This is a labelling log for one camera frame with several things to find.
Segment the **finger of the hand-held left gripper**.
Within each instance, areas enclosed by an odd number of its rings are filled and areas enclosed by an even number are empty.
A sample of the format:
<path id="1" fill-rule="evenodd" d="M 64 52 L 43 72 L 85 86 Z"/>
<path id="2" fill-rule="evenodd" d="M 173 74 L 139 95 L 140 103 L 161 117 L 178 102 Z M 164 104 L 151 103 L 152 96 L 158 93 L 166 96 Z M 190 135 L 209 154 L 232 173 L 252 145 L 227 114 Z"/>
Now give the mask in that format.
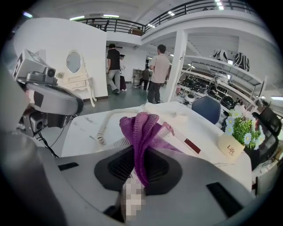
<path id="1" fill-rule="evenodd" d="M 83 110 L 83 99 L 58 85 L 28 83 L 26 88 L 30 105 L 39 112 L 75 115 Z"/>

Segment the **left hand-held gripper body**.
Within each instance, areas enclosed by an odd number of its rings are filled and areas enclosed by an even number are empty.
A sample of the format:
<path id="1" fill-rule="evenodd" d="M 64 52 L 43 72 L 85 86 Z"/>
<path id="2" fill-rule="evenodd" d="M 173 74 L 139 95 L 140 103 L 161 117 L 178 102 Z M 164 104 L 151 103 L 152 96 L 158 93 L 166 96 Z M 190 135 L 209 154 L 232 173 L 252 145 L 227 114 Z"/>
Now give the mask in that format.
<path id="1" fill-rule="evenodd" d="M 31 73 L 33 71 L 36 72 L 43 72 L 44 69 L 48 66 L 44 60 L 36 55 L 35 53 L 32 53 L 29 50 L 24 50 L 20 56 L 18 57 L 18 60 L 15 64 L 15 67 L 12 72 L 12 76 L 14 80 L 22 87 L 25 94 L 28 96 L 28 91 L 26 88 L 26 84 L 32 83 L 27 81 L 27 74 Z M 33 108 L 30 105 L 30 98 L 29 98 L 29 104 L 27 109 L 24 111 L 23 115 L 29 112 L 37 111 L 35 108 Z M 70 119 L 71 115 L 59 115 L 59 114 L 52 114 L 52 113 L 43 113 L 44 117 L 46 119 L 46 127 L 58 127 L 63 128 Z M 18 123 L 18 128 L 23 132 L 24 124 L 23 124 L 23 115 Z"/>

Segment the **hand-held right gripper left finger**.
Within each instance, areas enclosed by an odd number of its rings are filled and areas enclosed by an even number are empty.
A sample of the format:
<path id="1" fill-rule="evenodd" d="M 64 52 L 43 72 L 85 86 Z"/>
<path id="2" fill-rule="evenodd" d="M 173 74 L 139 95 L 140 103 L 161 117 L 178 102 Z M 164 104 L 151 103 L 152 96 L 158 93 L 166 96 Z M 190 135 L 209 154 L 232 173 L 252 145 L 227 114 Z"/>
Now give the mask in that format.
<path id="1" fill-rule="evenodd" d="M 133 146 L 57 158 L 55 162 L 58 166 L 77 163 L 78 166 L 62 170 L 62 176 L 83 200 L 100 212 L 105 212 L 110 206 L 120 205 L 120 195 L 124 185 L 109 172 L 108 164 L 127 151 L 133 151 Z"/>

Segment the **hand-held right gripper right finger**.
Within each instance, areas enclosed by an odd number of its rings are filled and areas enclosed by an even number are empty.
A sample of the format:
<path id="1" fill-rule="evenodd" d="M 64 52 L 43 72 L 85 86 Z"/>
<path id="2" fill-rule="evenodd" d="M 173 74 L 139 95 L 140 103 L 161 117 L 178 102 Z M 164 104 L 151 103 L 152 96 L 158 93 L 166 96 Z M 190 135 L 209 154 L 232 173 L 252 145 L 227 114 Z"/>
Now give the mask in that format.
<path id="1" fill-rule="evenodd" d="M 245 186 L 198 157 L 149 149 L 144 166 L 149 184 L 129 226 L 212 226 L 253 200 Z"/>

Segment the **white desk telephone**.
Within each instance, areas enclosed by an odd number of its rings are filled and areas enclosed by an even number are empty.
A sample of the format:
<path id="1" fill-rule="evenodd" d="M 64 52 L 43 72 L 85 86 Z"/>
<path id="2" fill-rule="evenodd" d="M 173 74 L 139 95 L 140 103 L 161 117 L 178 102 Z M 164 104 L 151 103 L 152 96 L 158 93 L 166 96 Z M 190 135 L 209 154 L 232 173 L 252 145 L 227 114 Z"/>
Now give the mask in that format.
<path id="1" fill-rule="evenodd" d="M 206 119 L 196 118 L 174 129 L 174 134 L 163 128 L 157 135 L 181 152 L 211 163 L 221 159 L 217 146 L 220 129 Z"/>

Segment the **purple knitted cloth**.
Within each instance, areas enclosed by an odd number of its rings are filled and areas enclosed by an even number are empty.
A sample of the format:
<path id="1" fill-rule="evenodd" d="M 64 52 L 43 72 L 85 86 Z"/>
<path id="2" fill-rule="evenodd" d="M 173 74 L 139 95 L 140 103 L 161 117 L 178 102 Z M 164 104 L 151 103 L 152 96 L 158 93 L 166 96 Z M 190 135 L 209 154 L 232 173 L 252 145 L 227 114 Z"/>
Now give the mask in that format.
<path id="1" fill-rule="evenodd" d="M 159 116 L 140 112 L 135 117 L 122 117 L 119 122 L 121 131 L 134 148 L 134 169 L 143 186 L 148 186 L 149 181 L 145 172 L 144 157 L 148 147 L 165 148 L 180 152 L 179 149 L 165 141 L 158 134 L 165 130 L 174 135 L 173 128 L 167 123 L 159 124 Z"/>

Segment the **person's left forearm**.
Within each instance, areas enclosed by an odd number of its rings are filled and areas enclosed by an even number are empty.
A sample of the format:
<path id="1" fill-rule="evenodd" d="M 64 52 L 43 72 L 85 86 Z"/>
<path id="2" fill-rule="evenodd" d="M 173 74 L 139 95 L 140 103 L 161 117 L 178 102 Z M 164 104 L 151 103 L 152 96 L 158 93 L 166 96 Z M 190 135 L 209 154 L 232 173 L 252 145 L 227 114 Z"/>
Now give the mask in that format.
<path id="1" fill-rule="evenodd" d="M 0 59 L 0 133 L 16 129 L 29 98 Z"/>

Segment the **white dressing table with mirror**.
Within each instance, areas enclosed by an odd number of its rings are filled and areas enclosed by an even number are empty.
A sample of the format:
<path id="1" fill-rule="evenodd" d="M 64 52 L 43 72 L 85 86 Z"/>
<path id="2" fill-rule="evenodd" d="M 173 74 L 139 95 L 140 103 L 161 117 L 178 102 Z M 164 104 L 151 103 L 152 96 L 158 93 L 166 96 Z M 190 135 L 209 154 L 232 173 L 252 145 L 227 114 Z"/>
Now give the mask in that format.
<path id="1" fill-rule="evenodd" d="M 88 75 L 83 55 L 77 50 L 73 49 L 68 53 L 64 73 L 64 78 L 57 80 L 59 86 L 72 91 L 87 90 L 88 98 L 94 108 L 97 101 L 94 96 L 94 82 L 92 77 Z"/>

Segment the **brown wooden cabinet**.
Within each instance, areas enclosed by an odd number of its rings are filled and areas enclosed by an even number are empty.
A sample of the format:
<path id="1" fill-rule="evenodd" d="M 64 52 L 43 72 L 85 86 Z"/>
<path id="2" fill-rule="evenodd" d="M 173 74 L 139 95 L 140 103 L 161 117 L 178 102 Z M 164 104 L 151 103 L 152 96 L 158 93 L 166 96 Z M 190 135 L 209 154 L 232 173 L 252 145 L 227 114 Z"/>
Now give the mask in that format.
<path id="1" fill-rule="evenodd" d="M 133 69 L 133 86 L 137 86 L 140 83 L 141 75 L 142 75 L 143 70 L 140 69 Z"/>

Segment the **cream pot of artificial flowers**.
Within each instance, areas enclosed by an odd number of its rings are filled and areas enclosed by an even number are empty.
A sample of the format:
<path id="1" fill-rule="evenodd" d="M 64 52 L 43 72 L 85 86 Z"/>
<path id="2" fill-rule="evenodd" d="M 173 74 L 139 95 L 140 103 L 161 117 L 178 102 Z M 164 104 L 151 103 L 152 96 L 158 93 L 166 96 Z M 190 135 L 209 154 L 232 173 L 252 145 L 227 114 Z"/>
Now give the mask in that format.
<path id="1" fill-rule="evenodd" d="M 262 126 L 243 105 L 236 105 L 229 111 L 225 125 L 218 148 L 229 162 L 236 160 L 246 147 L 257 150 L 265 140 Z"/>

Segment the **blue chair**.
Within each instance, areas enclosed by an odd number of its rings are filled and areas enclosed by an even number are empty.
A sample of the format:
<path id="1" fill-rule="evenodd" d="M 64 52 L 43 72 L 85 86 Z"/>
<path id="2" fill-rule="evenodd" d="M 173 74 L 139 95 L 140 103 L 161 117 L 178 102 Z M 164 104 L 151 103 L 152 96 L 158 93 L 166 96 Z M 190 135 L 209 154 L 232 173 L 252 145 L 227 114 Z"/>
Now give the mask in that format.
<path id="1" fill-rule="evenodd" d="M 217 124 L 221 114 L 221 105 L 209 96 L 201 97 L 192 103 L 191 109 L 213 124 Z"/>

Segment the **black mezzanine railing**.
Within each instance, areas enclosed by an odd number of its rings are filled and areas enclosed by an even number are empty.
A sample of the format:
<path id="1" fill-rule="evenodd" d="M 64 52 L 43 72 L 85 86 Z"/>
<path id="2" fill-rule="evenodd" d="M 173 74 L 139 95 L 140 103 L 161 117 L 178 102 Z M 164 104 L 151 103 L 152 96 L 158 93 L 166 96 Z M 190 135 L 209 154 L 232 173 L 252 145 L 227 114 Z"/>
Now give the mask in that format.
<path id="1" fill-rule="evenodd" d="M 78 22 L 90 25 L 105 32 L 112 31 L 142 36 L 155 27 L 174 18 L 207 10 L 241 11 L 251 15 L 256 15 L 255 10 L 244 0 L 192 0 L 158 15 L 147 24 L 112 18 L 109 16 L 84 18 L 79 19 Z"/>

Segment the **black mesh office chair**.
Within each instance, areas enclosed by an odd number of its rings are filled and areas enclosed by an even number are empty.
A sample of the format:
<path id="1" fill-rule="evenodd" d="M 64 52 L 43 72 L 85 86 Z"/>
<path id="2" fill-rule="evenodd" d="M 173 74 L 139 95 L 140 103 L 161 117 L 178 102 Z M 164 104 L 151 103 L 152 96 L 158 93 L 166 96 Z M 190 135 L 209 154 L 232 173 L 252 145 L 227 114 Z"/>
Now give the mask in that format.
<path id="1" fill-rule="evenodd" d="M 257 119 L 257 124 L 262 126 L 265 140 L 257 150 L 246 148 L 245 152 L 251 161 L 251 168 L 254 170 L 259 164 L 266 162 L 275 153 L 279 144 L 282 123 L 277 115 L 269 107 L 260 113 L 253 112 L 252 115 Z"/>

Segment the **row of black round devices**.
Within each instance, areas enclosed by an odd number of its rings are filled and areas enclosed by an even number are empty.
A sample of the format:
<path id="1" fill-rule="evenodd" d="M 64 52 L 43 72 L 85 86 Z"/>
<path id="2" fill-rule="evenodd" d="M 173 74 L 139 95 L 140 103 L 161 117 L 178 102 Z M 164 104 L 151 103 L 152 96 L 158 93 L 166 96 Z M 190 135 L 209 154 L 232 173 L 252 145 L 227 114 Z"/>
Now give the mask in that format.
<path id="1" fill-rule="evenodd" d="M 232 109 L 236 105 L 233 98 L 228 95 L 228 90 L 220 85 L 216 86 L 214 82 L 191 77 L 183 79 L 179 85 L 189 88 L 197 96 L 207 94 L 218 100 L 227 109 Z"/>

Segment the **white pillar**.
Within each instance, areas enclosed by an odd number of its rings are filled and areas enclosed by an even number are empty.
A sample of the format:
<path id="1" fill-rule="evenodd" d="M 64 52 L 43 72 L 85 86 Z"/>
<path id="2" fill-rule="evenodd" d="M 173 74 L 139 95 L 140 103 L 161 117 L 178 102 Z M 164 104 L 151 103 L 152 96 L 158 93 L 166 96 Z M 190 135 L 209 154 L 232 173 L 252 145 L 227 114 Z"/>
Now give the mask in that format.
<path id="1" fill-rule="evenodd" d="M 185 30 L 178 30 L 176 33 L 176 42 L 174 49 L 174 57 L 172 61 L 169 80 L 166 84 L 166 89 L 163 96 L 163 102 L 170 102 L 175 91 L 176 84 L 179 78 L 179 72 L 183 68 L 184 56 L 187 48 L 187 32 Z"/>

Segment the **white shelf rack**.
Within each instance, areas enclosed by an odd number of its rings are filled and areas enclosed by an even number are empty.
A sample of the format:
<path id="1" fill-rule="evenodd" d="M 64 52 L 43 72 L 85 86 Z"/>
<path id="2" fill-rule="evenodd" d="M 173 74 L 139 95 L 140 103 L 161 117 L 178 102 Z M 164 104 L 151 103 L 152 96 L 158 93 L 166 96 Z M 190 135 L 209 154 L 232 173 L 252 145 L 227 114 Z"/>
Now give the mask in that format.
<path id="1" fill-rule="evenodd" d="M 257 101 L 262 97 L 262 92 L 265 91 L 267 78 L 261 80 L 250 72 L 247 72 L 239 67 L 229 63 L 219 61 L 213 58 L 186 55 L 191 60 L 191 67 L 187 70 L 180 70 L 180 75 L 184 73 L 194 75 L 211 81 L 212 78 L 197 72 L 193 72 L 191 68 L 196 64 L 196 69 L 208 69 L 210 73 L 214 73 L 217 77 L 224 77 L 230 75 L 230 83 L 228 81 L 218 81 L 220 86 L 225 87 L 228 91 L 234 92 L 248 102 L 247 110 L 251 112 L 257 111 Z"/>

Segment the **black white striped bag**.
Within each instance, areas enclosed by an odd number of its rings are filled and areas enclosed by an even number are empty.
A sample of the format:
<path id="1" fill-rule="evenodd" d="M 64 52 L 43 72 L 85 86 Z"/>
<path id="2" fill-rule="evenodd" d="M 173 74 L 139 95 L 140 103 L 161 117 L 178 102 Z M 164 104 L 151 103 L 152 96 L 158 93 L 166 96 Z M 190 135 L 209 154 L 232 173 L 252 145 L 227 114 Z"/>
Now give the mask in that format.
<path id="1" fill-rule="evenodd" d="M 224 62 L 228 62 L 228 60 L 232 59 L 231 54 L 227 50 L 224 50 L 224 49 L 214 50 L 212 58 L 215 60 L 224 61 Z"/>
<path id="2" fill-rule="evenodd" d="M 248 72 L 250 69 L 248 57 L 243 53 L 237 53 L 233 61 L 233 66 L 237 66 L 240 69 L 243 69 Z"/>

